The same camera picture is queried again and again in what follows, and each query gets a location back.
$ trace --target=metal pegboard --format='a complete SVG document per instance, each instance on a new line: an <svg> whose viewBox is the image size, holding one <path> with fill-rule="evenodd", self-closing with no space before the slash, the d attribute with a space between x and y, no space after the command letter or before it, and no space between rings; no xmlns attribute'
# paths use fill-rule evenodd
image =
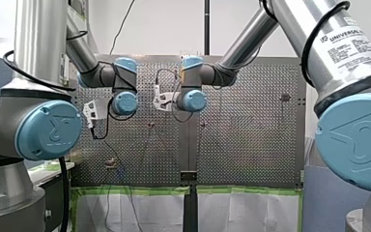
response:
<svg viewBox="0 0 371 232"><path fill-rule="evenodd" d="M233 87L203 90L198 183L297 188L305 122L298 59L258 58Z"/></svg>
<svg viewBox="0 0 371 232"><path fill-rule="evenodd" d="M102 61L112 62L115 57L101 56ZM82 162L75 168L72 183L75 186L98 186L102 184L121 185L122 180L138 186L178 186L179 169L179 125L172 115L155 110L152 102L157 70L177 71L180 57L158 58L135 57L138 63L137 90L139 108L130 120L116 122L110 119L109 132L105 141L93 140L85 129L79 144ZM162 91L173 91L175 75L162 72L159 82ZM80 109L83 104L93 99L111 98L110 89L79 88L76 102ZM100 136L104 134L105 122L96 129ZM111 159L120 159L124 167L105 168L104 163Z"/></svg>
<svg viewBox="0 0 371 232"><path fill-rule="evenodd" d="M116 57L99 58L112 62ZM156 111L152 100L157 70L177 71L180 57L133 58L138 62L139 109L129 121L111 120L106 139L126 170L105 169L104 162L116 155L86 129L78 145L82 162L72 175L75 186L119 185L122 177L138 186L179 186L180 171L196 169L200 185L297 187L305 116L298 59L258 58L241 70L233 87L204 87L208 108L179 124L171 113ZM207 62L217 59L205 57ZM166 92L174 90L176 80L162 72L159 82ZM107 89L79 89L76 102L82 108L85 102L110 96ZM288 101L281 101L287 96Z"/></svg>

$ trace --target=universal robots logo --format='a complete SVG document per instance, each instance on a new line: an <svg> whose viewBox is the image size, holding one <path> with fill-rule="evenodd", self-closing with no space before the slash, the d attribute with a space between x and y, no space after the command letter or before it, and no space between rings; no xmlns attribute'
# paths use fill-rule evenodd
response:
<svg viewBox="0 0 371 232"><path fill-rule="evenodd" d="M328 41L328 36L324 36L321 38L322 43L325 43L326 41Z"/></svg>

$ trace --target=black cable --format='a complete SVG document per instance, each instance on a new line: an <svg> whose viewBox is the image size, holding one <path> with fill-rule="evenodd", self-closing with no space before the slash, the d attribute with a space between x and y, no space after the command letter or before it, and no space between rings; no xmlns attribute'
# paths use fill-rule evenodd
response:
<svg viewBox="0 0 371 232"><path fill-rule="evenodd" d="M148 146L147 144L149 143L149 140L150 140L150 133L149 133L149 136L148 136L148 139L147 139L147 142L146 142L146 147L144 149L144 152L143 152L143 156L142 157L144 157L145 156L145 153L147 152L147 146ZM117 161L122 165L123 169L126 170L126 166L124 165L124 163L120 159L120 157L119 157L118 153L116 152L116 150L112 146L110 146L105 140L104 140L104 144L114 153L115 157L117 158ZM134 203L133 203L133 196L132 196L132 190L131 190L131 187L130 187L130 183L127 183L124 180L124 177L122 178L122 177L120 177L118 175L118 178L119 178L119 181L122 182L122 184L124 186L127 186L128 187L128 194L129 194L129 198L130 198L130 204L131 204L131 207L132 207L133 212L134 212L134 216L135 216L135 219L136 219L136 222L137 222L137 227L140 230L140 232L143 232L143 228L140 225L140 220L138 219L138 215L137 215L137 212L135 210ZM106 213L106 216L105 216L105 219L104 219L104 227L106 227L106 229L108 229L109 231L114 232L107 225L107 219L108 219L109 210L110 210L110 201L109 201L110 190L111 190L111 185L110 185L109 190L107 192L107 213Z"/></svg>
<svg viewBox="0 0 371 232"><path fill-rule="evenodd" d="M72 41L72 40L76 40L76 39L79 39L80 37L84 37L87 35L87 31L79 31L79 34L75 35L75 36L72 36L72 37L69 37L69 38L66 38L67 41Z"/></svg>
<svg viewBox="0 0 371 232"><path fill-rule="evenodd" d="M163 72L163 71L173 73L174 76L175 76L174 77L175 80L177 80L177 78L179 78L179 79L182 78L178 73L176 73L174 71L171 71L171 70L168 70L168 69L159 69L159 70L157 70L157 73L156 73L156 84L158 84L158 77L159 77L160 73Z"/></svg>
<svg viewBox="0 0 371 232"><path fill-rule="evenodd" d="M104 140L107 137L108 131L109 131L110 118L112 118L116 121L124 122L124 121L127 121L127 120L131 119L136 114L136 111L135 111L134 113L130 114L126 118L123 118L123 119L116 118L115 116L113 116L113 114L111 113L111 110L110 110L110 107L111 107L112 103L113 103L113 98L107 104L107 118L106 118L106 125L105 125L106 132L105 132L104 136L98 137L97 135L95 135L95 128L90 128L90 133L92 134L92 137L93 137L94 140Z"/></svg>
<svg viewBox="0 0 371 232"><path fill-rule="evenodd" d="M113 98L109 101L109 103L108 103L108 105L107 105L107 115L110 116L112 119L114 119L114 120L116 120L116 121L120 121L120 122L127 121L127 120L131 119L131 118L136 114L136 112L137 112L137 111L134 111L134 112L133 112L132 114L130 114L128 117L123 118L123 119L116 118L116 117L112 114L112 112L111 112L111 110L110 110L110 108L111 108L111 104L112 104L112 103L113 103Z"/></svg>
<svg viewBox="0 0 371 232"><path fill-rule="evenodd" d="M260 0L260 3L263 4L264 10L267 13L267 15L269 15L273 20L278 21L278 19L276 19L275 15L268 8L267 0Z"/></svg>
<svg viewBox="0 0 371 232"><path fill-rule="evenodd" d="M171 70L168 70L168 69L159 69L159 70L157 71L157 74L156 74L156 84L158 84L158 77L159 77L159 74L160 74L161 72L163 72L163 71L173 73L174 76L175 76L175 79L177 79L177 78L181 79L181 78L182 78L179 74L177 74L177 73L174 72L174 71L171 71ZM171 99L171 103L172 103L172 104L175 104L175 103L176 103L176 102L174 101L174 97L176 96L176 93L177 93L177 91L179 90L181 84L182 84L182 82L179 82L178 85L177 85L177 87L176 87L176 89L174 90L173 98ZM181 119L179 119L179 118L176 116L176 114L174 113L174 110L173 110L173 109L174 109L174 106L172 105L172 106L171 106L171 114L173 115L173 118L174 118L177 122L179 122L179 123L185 123L185 122L187 122L187 121L192 117L192 115L194 115L194 113L190 113L189 116L188 116L185 120L181 120Z"/></svg>
<svg viewBox="0 0 371 232"><path fill-rule="evenodd" d="M63 218L60 232L67 232L69 223L69 178L64 157L59 158L59 164L63 182Z"/></svg>
<svg viewBox="0 0 371 232"><path fill-rule="evenodd" d="M174 101L174 96L176 96L176 93L177 93L177 91L179 90L179 87L180 87L181 84L182 84L182 82L179 82L179 84L178 84L177 87L176 87L176 90L174 90L173 98L171 99L172 104L175 104L175 103L176 103L176 102ZM192 115L194 115L194 113L192 113L192 112L189 113L188 117L187 117L185 120L181 120L181 119L179 119L179 118L176 116L176 114L174 113L174 106L172 105L172 106L171 106L171 115L173 115L173 118L174 118L177 122L179 122L179 123L186 123L186 122L188 122L189 119L191 119L191 117L192 117Z"/></svg>
<svg viewBox="0 0 371 232"><path fill-rule="evenodd" d="M111 46L109 55L111 55L113 53L114 47L116 46L116 40L120 36L120 33L122 33L123 26L125 25L126 19L128 19L128 14L130 13L131 7L133 6L134 2L135 2L135 0L132 0L131 3L130 3L130 6L128 7L128 11L126 12L125 17L123 18L122 24L120 25L119 32L114 37L113 45Z"/></svg>
<svg viewBox="0 0 371 232"><path fill-rule="evenodd" d="M321 20L319 20L319 22L316 24L315 28L312 30L311 34L309 35L308 39L306 40L300 62L301 62L303 78L312 87L314 87L314 85L312 83L312 80L309 78L309 73L308 73L308 58L309 58L309 53L311 51L312 45L315 39L318 37L319 32L327 24L330 18L342 10L348 10L350 7L351 7L351 3L348 1L338 3L335 7L330 9L324 16L322 16Z"/></svg>
<svg viewBox="0 0 371 232"><path fill-rule="evenodd" d="M20 68L17 67L17 65L11 61L8 60L8 57L10 55L13 55L14 54L14 51L8 51L7 53L5 53L5 55L3 56L3 60L5 62L5 64L7 66L9 66L9 68L11 68L13 71L25 76L26 78L30 79L32 82L34 83L37 83L37 84L40 84L40 85L43 85L47 88L51 88L51 89L58 89L58 90L65 90L65 91L75 91L76 89L73 89L73 88L68 88L68 87L64 87L64 86L59 86L59 85L54 85L54 84L50 84L50 83L47 83L47 82L44 82L40 79L37 79L36 77L34 77L33 75L21 70Z"/></svg>
<svg viewBox="0 0 371 232"><path fill-rule="evenodd" d="M111 185L109 186L109 190L107 191L107 210L106 210L106 216L104 217L104 227L106 227L106 229L108 231L111 231L111 232L116 232L112 229L110 229L110 227L108 226L107 224L107 220L108 220L108 215L110 213L110 191L111 191Z"/></svg>

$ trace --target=robotic arm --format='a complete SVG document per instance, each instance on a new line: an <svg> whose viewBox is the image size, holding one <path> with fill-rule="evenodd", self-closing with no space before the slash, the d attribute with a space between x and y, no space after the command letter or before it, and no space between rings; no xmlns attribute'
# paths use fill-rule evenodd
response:
<svg viewBox="0 0 371 232"><path fill-rule="evenodd" d="M279 24L301 58L303 77L319 98L316 143L327 166L345 181L371 190L371 43L343 0L269 0L216 64L183 60L182 89L175 107L206 106L202 85L232 86L240 68Z"/></svg>
<svg viewBox="0 0 371 232"><path fill-rule="evenodd" d="M134 60L121 57L113 64L100 63L80 36L76 25L68 16L66 53L76 65L80 74L79 84L85 88L112 88L114 99L111 103L113 113L118 116L132 115L137 109L137 64ZM108 106L108 103L96 104L94 101L85 106L88 119L99 119L95 111Z"/></svg>

